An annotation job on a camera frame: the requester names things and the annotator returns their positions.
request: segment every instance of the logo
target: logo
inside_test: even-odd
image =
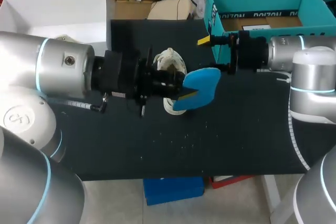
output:
[[[276,13],[254,13],[253,14],[254,17],[279,17],[281,16],[281,12],[276,12]]]
[[[243,14],[233,14],[233,13],[223,13],[219,15],[220,18],[245,18],[245,13]]]
[[[4,126],[13,133],[29,129],[35,120],[35,114],[28,106],[20,105],[10,108],[4,116]]]
[[[212,24],[211,24],[211,21],[209,20],[209,23],[208,23],[208,34],[211,34],[211,31],[212,31]]]
[[[211,21],[212,24],[215,25],[215,21],[216,21],[216,13],[217,13],[217,8],[215,6],[215,3],[212,4],[212,11],[211,11]]]

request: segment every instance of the blue sponge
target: blue sponge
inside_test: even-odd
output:
[[[173,110],[192,110],[211,103],[215,97],[220,76],[221,71],[217,68],[203,68],[188,73],[183,86],[196,89],[198,92],[196,95],[175,101]]]

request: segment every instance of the black cloth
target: black cloth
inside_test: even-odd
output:
[[[172,47],[188,71],[214,61],[196,45],[207,35],[202,20],[112,20],[111,29],[116,51],[145,57],[150,45],[154,55]],[[169,115],[162,98],[148,101],[143,119],[122,98],[111,97],[105,114],[51,104],[66,142],[62,163],[83,180],[304,173],[289,134],[289,84],[276,78],[284,76],[224,73],[215,100],[181,116]],[[310,166],[336,144],[333,125],[293,125]]]

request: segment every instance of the screw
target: screw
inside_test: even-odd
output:
[[[72,66],[73,64],[75,64],[75,59],[72,56],[68,56],[67,58],[65,58],[64,62],[66,65]]]

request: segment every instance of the brown box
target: brown box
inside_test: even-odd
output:
[[[221,21],[225,31],[247,30],[246,26],[259,25],[269,25],[270,28],[302,26],[299,17],[232,18]]]
[[[146,19],[151,7],[151,1],[116,1],[113,19]]]

